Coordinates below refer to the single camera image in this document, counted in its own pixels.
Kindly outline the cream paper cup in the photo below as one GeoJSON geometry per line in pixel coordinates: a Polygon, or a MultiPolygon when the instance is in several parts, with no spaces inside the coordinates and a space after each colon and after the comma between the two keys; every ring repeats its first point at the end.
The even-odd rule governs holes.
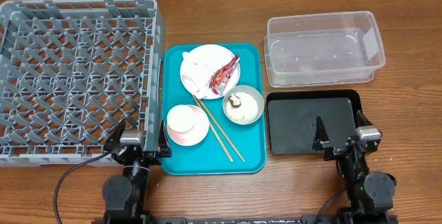
{"type": "Polygon", "coordinates": [[[175,132],[188,133],[195,126],[195,113],[190,106],[174,106],[166,117],[168,126],[175,132]]]}

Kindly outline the white rice pile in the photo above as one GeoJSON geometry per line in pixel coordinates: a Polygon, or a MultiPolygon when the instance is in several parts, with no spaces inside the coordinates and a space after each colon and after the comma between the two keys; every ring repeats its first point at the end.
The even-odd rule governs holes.
{"type": "Polygon", "coordinates": [[[244,92],[233,94],[236,94],[241,99],[241,106],[238,108],[232,108],[228,99],[225,108],[228,118],[237,124],[248,124],[252,122],[258,114],[258,105],[254,98],[250,94],[244,92]]]}

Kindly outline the pink bowl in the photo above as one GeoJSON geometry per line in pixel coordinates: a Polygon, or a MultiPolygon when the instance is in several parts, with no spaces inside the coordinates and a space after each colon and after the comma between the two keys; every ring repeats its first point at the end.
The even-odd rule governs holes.
{"type": "Polygon", "coordinates": [[[187,106],[190,106],[195,113],[195,126],[188,133],[178,133],[173,131],[166,121],[167,132],[172,141],[184,147],[190,147],[200,143],[205,139],[209,131],[209,119],[206,113],[198,106],[187,106]]]}

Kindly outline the black plastic tray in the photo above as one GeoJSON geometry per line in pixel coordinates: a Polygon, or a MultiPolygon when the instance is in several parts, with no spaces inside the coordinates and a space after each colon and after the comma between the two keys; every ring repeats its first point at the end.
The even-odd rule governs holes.
{"type": "Polygon", "coordinates": [[[270,93],[266,99],[269,142],[276,155],[315,154],[316,118],[321,117],[330,144],[345,145],[356,135],[359,94],[351,89],[270,93]]]}

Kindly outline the grey bowl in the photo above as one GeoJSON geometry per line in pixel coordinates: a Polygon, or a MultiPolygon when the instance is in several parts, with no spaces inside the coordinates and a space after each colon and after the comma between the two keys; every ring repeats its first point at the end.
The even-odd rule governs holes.
{"type": "Polygon", "coordinates": [[[226,108],[229,96],[232,95],[233,93],[238,93],[238,92],[248,93],[256,101],[256,103],[258,105],[258,114],[253,119],[253,121],[248,123],[248,124],[252,124],[252,123],[256,122],[260,118],[260,116],[263,114],[263,111],[264,111],[264,99],[263,99],[261,93],[258,90],[256,90],[255,88],[251,87],[251,86],[245,86],[245,85],[235,86],[229,92],[226,93],[226,95],[224,96],[224,99],[223,99],[223,103],[222,103],[222,108],[223,108],[224,114],[227,116],[225,108],[226,108]]]}

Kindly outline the large white plate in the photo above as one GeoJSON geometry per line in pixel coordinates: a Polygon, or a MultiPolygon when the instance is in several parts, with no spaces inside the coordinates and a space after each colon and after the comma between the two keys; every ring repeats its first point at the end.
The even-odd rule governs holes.
{"type": "MultiPolygon", "coordinates": [[[[228,64],[231,59],[235,56],[228,48],[225,48],[221,45],[216,44],[205,44],[198,46],[196,48],[193,48],[191,51],[184,51],[188,52],[192,55],[201,56],[203,59],[209,60],[216,60],[217,62],[220,62],[222,65],[220,68],[222,68],[224,65],[228,64]]],[[[184,68],[184,65],[181,64],[180,66],[180,72],[184,68]]],[[[225,94],[231,90],[233,87],[235,87],[240,79],[240,64],[239,62],[236,65],[236,68],[233,70],[233,74],[224,90],[224,92],[220,95],[216,95],[211,91],[210,96],[208,98],[205,98],[203,100],[214,100],[218,99],[220,97],[224,97],[225,94]]]]}

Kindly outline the red snack wrapper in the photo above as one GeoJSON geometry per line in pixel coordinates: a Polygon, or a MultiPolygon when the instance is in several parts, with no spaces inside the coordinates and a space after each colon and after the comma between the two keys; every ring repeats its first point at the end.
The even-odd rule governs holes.
{"type": "Polygon", "coordinates": [[[220,95],[224,92],[232,74],[233,70],[236,68],[237,63],[240,58],[235,55],[231,61],[224,65],[222,68],[218,69],[214,74],[212,74],[209,81],[209,88],[216,95],[220,95]]]}

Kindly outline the clear plastic bin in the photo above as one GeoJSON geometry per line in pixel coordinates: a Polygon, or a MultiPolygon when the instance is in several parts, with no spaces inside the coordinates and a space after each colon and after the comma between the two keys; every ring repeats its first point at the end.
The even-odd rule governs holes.
{"type": "Polygon", "coordinates": [[[265,66],[274,88],[365,83],[385,65],[383,41],[369,11],[272,17],[265,66]]]}

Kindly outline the teal plastic tray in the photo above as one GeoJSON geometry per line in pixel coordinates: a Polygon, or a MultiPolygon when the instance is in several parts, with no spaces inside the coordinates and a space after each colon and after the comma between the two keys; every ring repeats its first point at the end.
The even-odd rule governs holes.
{"type": "MultiPolygon", "coordinates": [[[[162,117],[179,104],[195,106],[195,100],[180,81],[182,53],[197,48],[197,44],[183,44],[170,48],[164,56],[162,117]]],[[[228,119],[222,109],[222,98],[205,100],[211,114],[223,128],[230,141],[223,143],[225,151],[212,130],[206,137],[192,146],[182,146],[170,142],[172,156],[163,160],[163,170],[174,176],[194,176],[210,174],[250,174],[260,171],[267,159],[265,116],[252,124],[235,124],[228,119]]]]}

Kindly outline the white napkin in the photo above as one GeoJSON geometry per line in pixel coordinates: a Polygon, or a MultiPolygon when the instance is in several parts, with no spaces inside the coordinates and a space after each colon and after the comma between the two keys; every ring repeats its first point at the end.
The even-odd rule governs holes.
{"type": "Polygon", "coordinates": [[[183,52],[184,68],[180,72],[180,78],[184,87],[197,99],[208,98],[211,94],[209,82],[212,75],[221,67],[216,60],[206,60],[201,56],[183,52]]]}

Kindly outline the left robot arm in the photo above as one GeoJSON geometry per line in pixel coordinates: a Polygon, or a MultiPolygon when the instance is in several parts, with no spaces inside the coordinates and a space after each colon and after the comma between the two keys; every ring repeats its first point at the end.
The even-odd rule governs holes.
{"type": "Polygon", "coordinates": [[[164,158],[172,155],[166,125],[161,121],[156,141],[146,141],[143,131],[129,131],[125,125],[122,120],[104,144],[104,150],[123,167],[120,175],[104,183],[102,196],[106,211],[103,222],[153,224],[155,217],[144,209],[144,201],[150,168],[161,165],[164,158]]]}

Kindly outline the grey dishwasher rack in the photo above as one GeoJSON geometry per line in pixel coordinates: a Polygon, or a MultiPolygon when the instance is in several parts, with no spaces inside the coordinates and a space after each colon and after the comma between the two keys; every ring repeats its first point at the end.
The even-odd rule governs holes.
{"type": "Polygon", "coordinates": [[[156,0],[1,4],[1,166],[113,166],[119,122],[160,132],[165,21],[156,0]]]}

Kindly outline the brown food piece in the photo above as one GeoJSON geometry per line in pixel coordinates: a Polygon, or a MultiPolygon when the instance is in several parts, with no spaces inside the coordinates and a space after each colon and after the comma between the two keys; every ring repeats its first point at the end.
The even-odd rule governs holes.
{"type": "Polygon", "coordinates": [[[238,108],[241,106],[241,99],[236,94],[229,96],[229,102],[232,108],[238,108]]]}

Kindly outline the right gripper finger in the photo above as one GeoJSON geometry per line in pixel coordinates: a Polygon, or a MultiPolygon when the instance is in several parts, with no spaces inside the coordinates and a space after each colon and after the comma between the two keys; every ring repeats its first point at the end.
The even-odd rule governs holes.
{"type": "Polygon", "coordinates": [[[328,147],[330,147],[330,140],[327,135],[322,118],[318,115],[316,118],[316,132],[314,136],[312,149],[315,151],[322,151],[328,147]]]}
{"type": "Polygon", "coordinates": [[[356,112],[356,128],[372,127],[373,124],[364,116],[361,110],[356,112]]]}

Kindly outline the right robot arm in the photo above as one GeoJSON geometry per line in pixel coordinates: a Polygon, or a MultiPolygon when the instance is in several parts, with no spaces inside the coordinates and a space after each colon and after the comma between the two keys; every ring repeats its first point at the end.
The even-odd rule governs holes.
{"type": "Polygon", "coordinates": [[[396,216],[388,211],[393,208],[396,179],[391,174],[371,172],[366,155],[378,150],[383,134],[362,113],[356,112],[356,135],[347,138],[341,147],[330,143],[322,118],[316,118],[316,133],[312,149],[323,151],[325,161],[336,162],[343,177],[344,189],[332,196],[318,211],[314,223],[397,223],[396,216]],[[349,207],[342,207],[334,216],[326,216],[324,210],[346,193],[349,207]]]}

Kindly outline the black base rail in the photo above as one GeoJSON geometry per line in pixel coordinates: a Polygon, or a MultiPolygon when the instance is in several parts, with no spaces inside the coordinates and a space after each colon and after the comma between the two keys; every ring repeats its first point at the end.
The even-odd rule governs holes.
{"type": "Polygon", "coordinates": [[[294,218],[209,218],[209,219],[186,219],[186,218],[157,218],[157,224],[313,224],[316,215],[303,215],[294,218]]]}

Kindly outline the wooden chopstick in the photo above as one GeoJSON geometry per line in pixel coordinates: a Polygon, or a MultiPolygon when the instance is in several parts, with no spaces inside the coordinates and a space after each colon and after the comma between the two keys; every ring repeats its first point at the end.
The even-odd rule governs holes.
{"type": "Polygon", "coordinates": [[[202,100],[199,100],[202,104],[202,108],[205,110],[206,114],[211,118],[212,123],[214,123],[214,125],[216,125],[216,127],[218,128],[219,132],[224,136],[224,138],[226,139],[226,141],[230,144],[230,146],[233,148],[233,150],[236,152],[236,154],[238,155],[238,157],[241,159],[241,161],[246,162],[246,160],[244,159],[244,157],[242,156],[242,154],[239,152],[239,150],[237,149],[237,147],[234,145],[234,143],[232,142],[232,140],[230,139],[230,137],[227,135],[227,133],[224,131],[224,129],[220,126],[220,124],[218,123],[218,121],[214,118],[213,114],[210,112],[210,110],[206,107],[205,103],[202,100]]]}
{"type": "MultiPolygon", "coordinates": [[[[198,107],[200,107],[202,109],[202,104],[201,102],[194,96],[192,95],[193,100],[195,101],[195,103],[197,104],[198,107]]],[[[221,140],[220,136],[218,135],[217,131],[215,130],[215,128],[213,127],[211,121],[209,121],[209,127],[212,130],[213,134],[215,135],[218,143],[220,144],[220,146],[222,147],[223,151],[225,152],[227,158],[229,159],[230,162],[233,162],[233,158],[231,157],[231,154],[229,153],[229,151],[227,150],[227,148],[225,147],[223,141],[221,140]]]]}

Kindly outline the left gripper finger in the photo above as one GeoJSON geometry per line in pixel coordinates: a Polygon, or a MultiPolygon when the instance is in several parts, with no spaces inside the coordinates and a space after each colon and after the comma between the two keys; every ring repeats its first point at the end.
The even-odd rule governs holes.
{"type": "Polygon", "coordinates": [[[170,158],[172,156],[171,146],[167,136],[167,128],[164,120],[160,123],[160,133],[158,138],[158,149],[161,157],[170,158]]]}
{"type": "Polygon", "coordinates": [[[119,143],[119,140],[125,131],[126,128],[126,120],[122,119],[115,130],[110,134],[108,139],[104,143],[104,151],[112,151],[113,147],[119,143]]]}

